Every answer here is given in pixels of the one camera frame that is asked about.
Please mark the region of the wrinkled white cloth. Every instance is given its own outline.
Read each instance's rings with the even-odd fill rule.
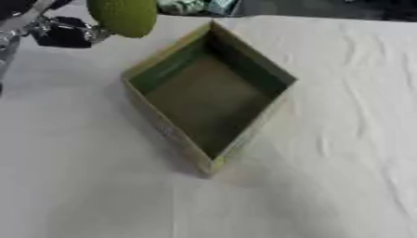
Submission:
[[[417,25],[221,20],[299,81],[201,179],[119,75],[207,21],[161,17],[149,37],[89,50],[23,42],[0,99],[0,236],[417,237]]]

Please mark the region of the white tablecloth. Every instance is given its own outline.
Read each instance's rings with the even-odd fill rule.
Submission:
[[[207,21],[161,17],[89,50],[23,42],[0,99],[0,237],[417,237],[417,25],[222,20],[299,81],[201,179],[119,75]]]

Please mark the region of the table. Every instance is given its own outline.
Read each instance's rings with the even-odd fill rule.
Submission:
[[[119,77],[207,21],[161,17],[149,37],[89,50],[22,43],[0,100],[0,235],[417,237],[417,26],[220,20],[299,81],[239,158],[203,179]]]

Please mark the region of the cardboard box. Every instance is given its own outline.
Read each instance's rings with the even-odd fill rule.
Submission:
[[[214,21],[123,78],[139,111],[208,174],[253,137],[295,82]]]

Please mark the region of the box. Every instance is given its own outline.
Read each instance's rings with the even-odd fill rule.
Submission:
[[[207,174],[240,151],[295,82],[215,21],[123,78],[140,113]]]

